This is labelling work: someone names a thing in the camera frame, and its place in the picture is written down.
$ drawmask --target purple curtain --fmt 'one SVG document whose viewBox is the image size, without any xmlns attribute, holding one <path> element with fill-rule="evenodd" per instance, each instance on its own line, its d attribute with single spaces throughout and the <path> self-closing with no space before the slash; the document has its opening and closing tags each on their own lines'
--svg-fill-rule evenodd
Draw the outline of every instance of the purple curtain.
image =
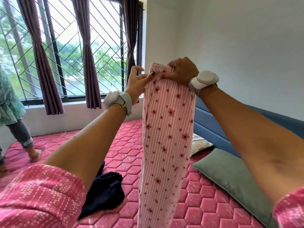
<svg viewBox="0 0 304 228">
<path fill-rule="evenodd" d="M 91 49 L 91 31 L 90 31 L 90 9 L 89 0 L 72 0 L 76 15 L 77 24 L 83 40 L 83 69 L 85 75 L 85 88 L 87 107 L 101 109 L 101 97 L 98 84 L 97 73 L 94 64 L 93 53 Z"/>
<path fill-rule="evenodd" d="M 52 70 L 42 45 L 35 0 L 18 0 L 24 22 L 32 37 L 36 69 L 47 115 L 63 114 L 64 109 Z"/>
<path fill-rule="evenodd" d="M 127 36 L 127 72 L 126 72 L 126 86 L 129 80 L 132 66 L 135 66 L 134 50 L 137 38 L 137 22 L 139 12 L 139 0 L 121 0 L 124 22 Z"/>
</svg>

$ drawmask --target person's right hand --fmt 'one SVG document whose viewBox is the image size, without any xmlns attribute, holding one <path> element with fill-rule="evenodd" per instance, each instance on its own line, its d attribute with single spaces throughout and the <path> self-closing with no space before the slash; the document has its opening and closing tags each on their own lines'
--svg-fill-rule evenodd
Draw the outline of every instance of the person's right hand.
<svg viewBox="0 0 304 228">
<path fill-rule="evenodd" d="M 188 57 L 171 61 L 168 66 L 175 68 L 175 71 L 173 73 L 161 73 L 160 77 L 173 80 L 178 85 L 188 87 L 190 79 L 199 74 L 196 65 Z"/>
</svg>

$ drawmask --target white wrist device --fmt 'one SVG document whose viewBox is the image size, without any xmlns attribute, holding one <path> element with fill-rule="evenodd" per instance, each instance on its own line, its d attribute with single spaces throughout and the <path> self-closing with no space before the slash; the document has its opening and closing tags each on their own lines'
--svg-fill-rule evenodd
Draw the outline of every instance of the white wrist device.
<svg viewBox="0 0 304 228">
<path fill-rule="evenodd" d="M 200 72 L 198 76 L 192 78 L 189 81 L 188 87 L 193 93 L 198 95 L 203 88 L 215 84 L 218 81 L 219 77 L 215 73 L 206 70 Z"/>
<path fill-rule="evenodd" d="M 132 113 L 132 99 L 131 96 L 126 92 L 122 92 L 120 94 L 119 91 L 110 91 L 103 100 L 103 103 L 105 104 L 106 109 L 112 104 L 117 103 L 126 110 L 127 116 Z"/>
</svg>

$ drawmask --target window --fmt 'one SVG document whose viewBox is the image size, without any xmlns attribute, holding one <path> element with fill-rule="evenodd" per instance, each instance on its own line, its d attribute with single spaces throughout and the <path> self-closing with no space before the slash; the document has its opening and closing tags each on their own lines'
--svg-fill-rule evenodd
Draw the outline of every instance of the window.
<svg viewBox="0 0 304 228">
<path fill-rule="evenodd" d="M 118 0 L 89 0 L 91 47 L 100 94 L 124 91 L 127 40 Z M 49 64 L 63 102 L 85 99 L 82 38 L 71 0 L 36 0 Z M 0 72 L 24 104 L 42 104 L 31 37 L 17 0 L 0 2 Z M 139 6 L 136 63 L 141 64 L 142 3 Z"/>
</svg>

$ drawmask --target quilted mattress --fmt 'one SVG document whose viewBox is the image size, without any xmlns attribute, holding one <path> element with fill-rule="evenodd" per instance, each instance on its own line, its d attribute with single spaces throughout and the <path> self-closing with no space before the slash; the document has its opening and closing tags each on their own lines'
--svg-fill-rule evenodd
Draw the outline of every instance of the quilted mattress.
<svg viewBox="0 0 304 228">
<path fill-rule="evenodd" d="M 34 137 L 43 150 L 42 161 L 76 134 L 78 130 Z M 104 173 L 114 171 L 123 176 L 126 198 L 112 211 L 98 211 L 78 221 L 74 228 L 137 228 L 138 184 L 142 161 L 142 120 L 125 122 L 120 127 L 105 159 Z M 208 152 L 190 159 L 196 162 Z M 34 165 L 15 142 L 6 152 L 9 175 L 0 179 L 0 191 L 21 170 Z M 185 173 L 179 203 L 170 228 L 251 228 L 263 227 L 249 212 L 196 169 L 189 166 Z"/>
</svg>

